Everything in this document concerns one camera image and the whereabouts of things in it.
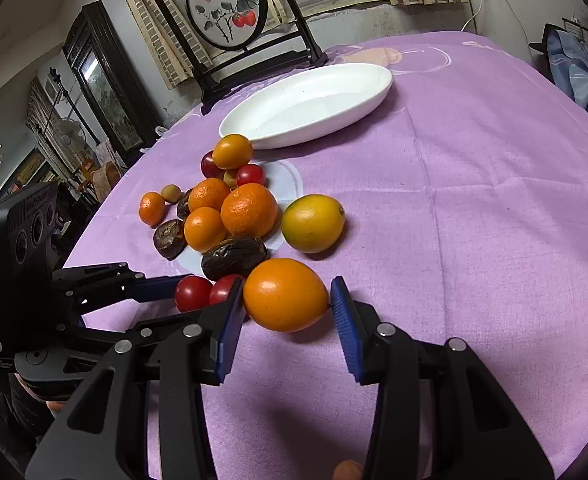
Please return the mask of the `operator hand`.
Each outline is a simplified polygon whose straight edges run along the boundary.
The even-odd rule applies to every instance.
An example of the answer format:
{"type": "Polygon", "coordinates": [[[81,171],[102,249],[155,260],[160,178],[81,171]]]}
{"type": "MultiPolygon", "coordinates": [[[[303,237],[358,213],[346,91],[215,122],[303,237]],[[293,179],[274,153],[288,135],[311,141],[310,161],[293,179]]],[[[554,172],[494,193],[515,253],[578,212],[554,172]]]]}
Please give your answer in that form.
{"type": "Polygon", "coordinates": [[[57,414],[61,413],[65,406],[66,406],[67,402],[66,401],[47,401],[46,405],[48,410],[54,415],[56,416],[57,414]]]}

